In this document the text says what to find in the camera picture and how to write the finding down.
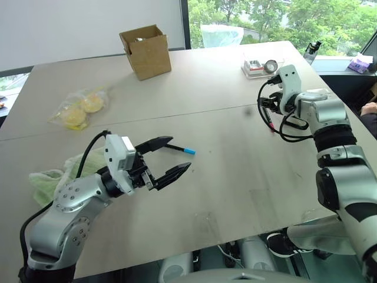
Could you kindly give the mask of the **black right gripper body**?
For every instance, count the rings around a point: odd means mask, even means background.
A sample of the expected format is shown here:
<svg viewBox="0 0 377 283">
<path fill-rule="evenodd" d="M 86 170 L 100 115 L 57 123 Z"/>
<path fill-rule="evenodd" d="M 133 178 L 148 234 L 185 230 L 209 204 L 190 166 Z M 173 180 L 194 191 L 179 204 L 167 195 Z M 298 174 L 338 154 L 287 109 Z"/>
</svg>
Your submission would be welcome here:
<svg viewBox="0 0 377 283">
<path fill-rule="evenodd" d="M 286 115 L 295 109 L 295 95 L 284 96 L 281 91 L 274 92 L 269 96 L 270 110 L 273 113 Z"/>
</svg>

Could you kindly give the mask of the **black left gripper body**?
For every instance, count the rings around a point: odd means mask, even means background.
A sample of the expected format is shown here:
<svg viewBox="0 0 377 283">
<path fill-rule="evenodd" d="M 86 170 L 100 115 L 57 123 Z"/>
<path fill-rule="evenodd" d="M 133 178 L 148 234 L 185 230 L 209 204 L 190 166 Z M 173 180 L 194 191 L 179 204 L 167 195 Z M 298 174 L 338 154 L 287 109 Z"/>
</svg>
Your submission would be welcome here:
<svg viewBox="0 0 377 283">
<path fill-rule="evenodd" d="M 143 155 L 136 152 L 131 169 L 127 170 L 134 189 L 146 187 L 154 189 L 155 179 L 151 174 Z"/>
</svg>

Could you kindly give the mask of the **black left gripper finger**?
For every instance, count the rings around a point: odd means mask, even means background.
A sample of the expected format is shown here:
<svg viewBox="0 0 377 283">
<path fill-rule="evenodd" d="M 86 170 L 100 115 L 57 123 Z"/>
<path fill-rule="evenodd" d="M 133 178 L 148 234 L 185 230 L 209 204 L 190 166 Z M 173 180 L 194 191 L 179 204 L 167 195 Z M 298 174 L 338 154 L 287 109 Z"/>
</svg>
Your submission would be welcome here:
<svg viewBox="0 0 377 283">
<path fill-rule="evenodd" d="M 166 186 L 170 185 L 171 183 L 175 182 L 177 179 L 180 178 L 181 175 L 183 175 L 186 172 L 190 165 L 191 162 L 186 162 L 169 169 L 165 172 L 165 174 L 162 177 L 159 177 L 158 179 L 154 180 L 153 188 L 159 191 L 165 188 Z"/>
<path fill-rule="evenodd" d="M 144 143 L 141 143 L 135 147 L 136 152 L 139 154 L 146 154 L 148 152 L 154 152 L 165 145 L 167 145 L 171 140 L 173 139 L 173 136 L 160 136 L 153 139 L 150 139 L 148 141 L 145 141 Z"/>
</svg>

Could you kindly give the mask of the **bystander bare hand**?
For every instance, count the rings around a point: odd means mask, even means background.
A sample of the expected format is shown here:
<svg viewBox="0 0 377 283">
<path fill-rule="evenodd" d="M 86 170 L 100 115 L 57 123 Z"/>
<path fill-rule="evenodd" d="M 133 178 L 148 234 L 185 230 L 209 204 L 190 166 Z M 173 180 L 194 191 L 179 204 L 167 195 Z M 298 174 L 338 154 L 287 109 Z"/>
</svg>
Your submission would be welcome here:
<svg viewBox="0 0 377 283">
<path fill-rule="evenodd" d="M 361 108 L 361 116 L 367 115 L 367 114 L 376 114 L 377 113 L 377 103 L 376 102 L 370 102 L 362 106 Z"/>
</svg>

